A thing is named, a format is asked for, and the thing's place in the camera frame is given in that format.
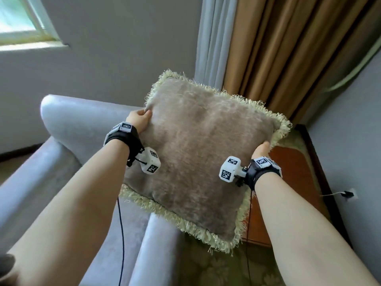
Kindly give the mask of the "person's left hand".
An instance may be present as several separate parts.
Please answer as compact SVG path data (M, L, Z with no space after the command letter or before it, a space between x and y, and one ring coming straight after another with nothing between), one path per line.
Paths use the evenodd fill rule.
M131 111L125 120L127 123L131 124L132 126L136 128L138 134L141 134L147 128L150 122L150 121L149 122L141 121L140 119L141 110L142 109Z

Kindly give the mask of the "person's right hand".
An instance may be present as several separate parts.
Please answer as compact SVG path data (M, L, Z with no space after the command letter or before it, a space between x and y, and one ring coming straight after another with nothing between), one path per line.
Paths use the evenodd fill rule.
M251 156L251 159L256 159L260 157L269 157L270 152L270 143L268 141L265 141L261 145L259 145L254 153Z

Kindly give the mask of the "beige fringed cushion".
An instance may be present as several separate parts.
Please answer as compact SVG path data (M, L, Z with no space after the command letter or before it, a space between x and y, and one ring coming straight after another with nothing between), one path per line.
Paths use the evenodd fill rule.
M291 122L260 101L230 95L166 70L146 97L152 118L140 134L145 151L161 166L144 173L126 168L121 196L164 217L211 249L229 254L246 230L250 189L221 168L250 163L263 142L277 145Z

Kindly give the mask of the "person's left forearm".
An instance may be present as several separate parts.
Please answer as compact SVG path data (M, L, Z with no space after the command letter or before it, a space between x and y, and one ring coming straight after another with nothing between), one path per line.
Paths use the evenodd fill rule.
M0 286L78 286L111 226L129 147L117 139L91 157L8 251Z

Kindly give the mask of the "person's right forearm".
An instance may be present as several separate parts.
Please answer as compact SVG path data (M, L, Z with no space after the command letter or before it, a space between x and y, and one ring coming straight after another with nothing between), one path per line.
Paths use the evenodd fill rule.
M286 286L381 286L335 227L276 173L255 184Z

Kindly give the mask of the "white marker cube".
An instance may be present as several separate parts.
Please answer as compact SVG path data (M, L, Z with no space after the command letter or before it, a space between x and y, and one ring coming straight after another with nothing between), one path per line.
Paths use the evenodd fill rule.
M245 178L247 167L241 166L241 160L234 156L229 156L222 164L219 177L225 182L233 182L236 177Z
M145 149L136 156L136 160L139 161L141 170L149 175L154 174L161 166L157 152L150 147L145 147Z

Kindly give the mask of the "wooden side table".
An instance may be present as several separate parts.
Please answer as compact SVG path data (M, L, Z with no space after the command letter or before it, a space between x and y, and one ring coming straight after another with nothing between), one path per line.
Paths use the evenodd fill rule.
M343 191L331 191L306 126L297 124L270 156L281 166L284 181L320 211L353 248L335 200L343 198Z

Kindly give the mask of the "brown curtain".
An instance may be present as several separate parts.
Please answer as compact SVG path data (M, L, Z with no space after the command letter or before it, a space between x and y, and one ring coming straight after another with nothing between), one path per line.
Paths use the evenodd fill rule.
M381 0L238 0L223 88L301 124L381 35Z

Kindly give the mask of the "white sheer curtain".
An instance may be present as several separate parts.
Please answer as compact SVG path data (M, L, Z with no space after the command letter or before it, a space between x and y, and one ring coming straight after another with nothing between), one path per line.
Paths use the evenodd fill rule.
M203 0L194 80L222 90L238 0Z

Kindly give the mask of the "wall socket with black plug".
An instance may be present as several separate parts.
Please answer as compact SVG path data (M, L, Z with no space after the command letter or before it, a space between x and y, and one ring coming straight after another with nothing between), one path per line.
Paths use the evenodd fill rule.
M340 193L340 195L345 199L346 202L355 201L358 199L357 192L354 188L351 188L347 191L343 191Z

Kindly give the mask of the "window with white frame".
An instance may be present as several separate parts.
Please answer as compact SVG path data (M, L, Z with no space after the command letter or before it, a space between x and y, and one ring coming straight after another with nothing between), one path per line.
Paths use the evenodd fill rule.
M0 0L0 53L67 47L41 0Z

